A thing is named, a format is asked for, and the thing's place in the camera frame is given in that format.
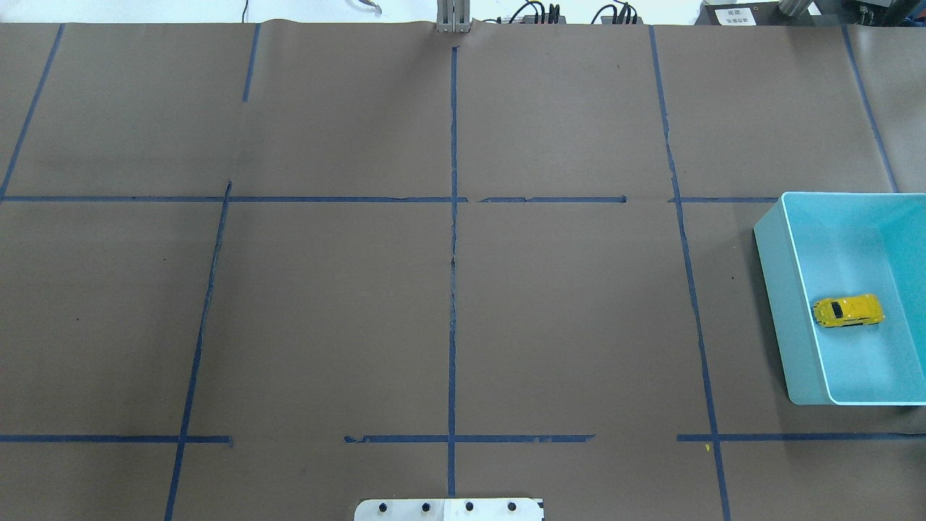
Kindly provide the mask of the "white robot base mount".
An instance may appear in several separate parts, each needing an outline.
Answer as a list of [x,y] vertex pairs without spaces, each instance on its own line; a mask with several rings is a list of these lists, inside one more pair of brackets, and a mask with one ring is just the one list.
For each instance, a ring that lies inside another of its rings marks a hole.
[[545,520],[545,508],[519,497],[364,500],[354,520]]

